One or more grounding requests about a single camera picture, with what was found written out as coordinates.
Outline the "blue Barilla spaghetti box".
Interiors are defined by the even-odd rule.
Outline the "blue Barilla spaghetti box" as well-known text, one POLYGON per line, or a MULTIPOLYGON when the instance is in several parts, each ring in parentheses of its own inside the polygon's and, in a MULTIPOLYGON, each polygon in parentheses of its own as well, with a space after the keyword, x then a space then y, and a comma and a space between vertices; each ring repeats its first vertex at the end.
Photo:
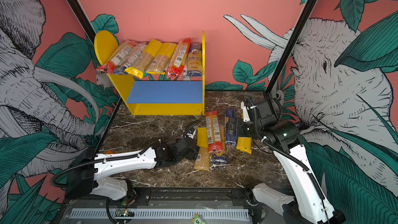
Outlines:
POLYGON ((225 114, 225 140, 229 146, 237 145, 236 110, 228 107, 225 114))

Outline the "blue yellow-ended spaghetti bag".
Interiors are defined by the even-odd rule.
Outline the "blue yellow-ended spaghetti bag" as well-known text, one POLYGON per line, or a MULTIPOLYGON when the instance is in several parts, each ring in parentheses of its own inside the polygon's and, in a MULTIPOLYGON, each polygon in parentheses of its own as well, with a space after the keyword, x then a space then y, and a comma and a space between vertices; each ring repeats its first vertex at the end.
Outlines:
POLYGON ((147 42, 138 43, 122 60, 122 63, 118 65, 113 71, 113 75, 127 75, 125 70, 131 67, 134 62, 139 58, 142 52, 147 47, 147 42))

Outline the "Ankara spaghetti bag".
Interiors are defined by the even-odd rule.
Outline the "Ankara spaghetti bag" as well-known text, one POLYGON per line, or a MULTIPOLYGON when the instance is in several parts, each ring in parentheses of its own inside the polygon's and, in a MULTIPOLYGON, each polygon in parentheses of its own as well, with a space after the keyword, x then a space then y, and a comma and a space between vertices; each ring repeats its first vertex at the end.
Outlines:
POLYGON ((202 77, 203 75, 203 45, 192 43, 188 52, 186 65, 183 71, 184 77, 202 77))

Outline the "red-ended labelled spaghetti bag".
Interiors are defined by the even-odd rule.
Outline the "red-ended labelled spaghetti bag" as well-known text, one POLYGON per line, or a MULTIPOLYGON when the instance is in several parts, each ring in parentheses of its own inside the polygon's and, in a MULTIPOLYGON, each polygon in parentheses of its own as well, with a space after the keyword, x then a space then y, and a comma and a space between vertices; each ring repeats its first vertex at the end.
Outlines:
POLYGON ((209 153, 223 152, 221 131, 217 111, 205 113, 207 144, 209 153))

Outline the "blue yellow crest spaghetti bag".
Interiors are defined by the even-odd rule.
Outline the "blue yellow crest spaghetti bag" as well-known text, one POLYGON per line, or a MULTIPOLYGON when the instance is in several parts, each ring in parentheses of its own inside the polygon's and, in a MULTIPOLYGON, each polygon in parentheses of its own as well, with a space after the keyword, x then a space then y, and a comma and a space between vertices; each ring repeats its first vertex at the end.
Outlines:
POLYGON ((226 154, 224 151, 215 152, 212 154, 211 161, 213 165, 226 165, 228 164, 226 154))

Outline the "yellow-topped spaghetti bag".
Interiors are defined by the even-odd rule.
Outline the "yellow-topped spaghetti bag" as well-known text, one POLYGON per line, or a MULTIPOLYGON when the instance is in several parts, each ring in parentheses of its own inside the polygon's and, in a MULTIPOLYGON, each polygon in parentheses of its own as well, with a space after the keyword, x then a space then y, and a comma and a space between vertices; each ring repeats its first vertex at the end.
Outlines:
POLYGON ((199 152, 193 168, 195 170, 209 172, 210 153, 208 149, 206 128, 198 128, 197 146, 199 147, 199 152))
POLYGON ((162 42, 152 39, 139 58, 134 62, 131 67, 128 67, 125 72, 130 75, 133 75, 139 79, 144 77, 145 70, 149 67, 151 62, 153 61, 155 55, 159 51, 162 46, 162 42))
POLYGON ((163 43, 153 61, 146 69, 146 73, 165 75, 176 47, 176 43, 163 43))

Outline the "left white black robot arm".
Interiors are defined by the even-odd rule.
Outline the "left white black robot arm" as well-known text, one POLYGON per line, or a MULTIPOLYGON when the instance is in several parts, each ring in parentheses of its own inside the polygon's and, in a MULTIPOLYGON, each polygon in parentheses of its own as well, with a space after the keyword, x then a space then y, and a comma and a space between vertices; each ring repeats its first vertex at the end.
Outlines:
POLYGON ((198 119, 186 126, 186 129, 176 142, 163 143, 157 141, 147 148, 118 154, 84 154, 59 174, 55 175, 50 184, 57 188, 65 188, 69 198, 87 195, 106 197, 107 218, 113 224, 127 224, 128 212, 117 219, 110 212, 110 203, 115 202, 123 206, 133 204, 137 198, 137 191, 128 179, 115 179, 114 174, 135 170, 151 170, 168 168, 179 164, 183 159, 195 160, 199 153, 194 135, 195 127, 202 120, 198 119))

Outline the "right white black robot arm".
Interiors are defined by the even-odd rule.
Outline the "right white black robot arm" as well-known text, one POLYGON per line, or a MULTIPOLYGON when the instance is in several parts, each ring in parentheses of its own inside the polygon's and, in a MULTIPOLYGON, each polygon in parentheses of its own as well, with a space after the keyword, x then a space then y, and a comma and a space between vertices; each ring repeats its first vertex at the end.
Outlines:
POLYGON ((287 196, 260 183, 251 190, 255 202, 273 209, 287 224, 344 223, 344 213, 323 193, 294 123, 282 120, 282 111, 274 110, 270 98, 257 102, 245 98, 240 107, 243 117, 235 122, 237 136, 257 139, 267 146, 282 165, 294 192, 294 196, 287 196))

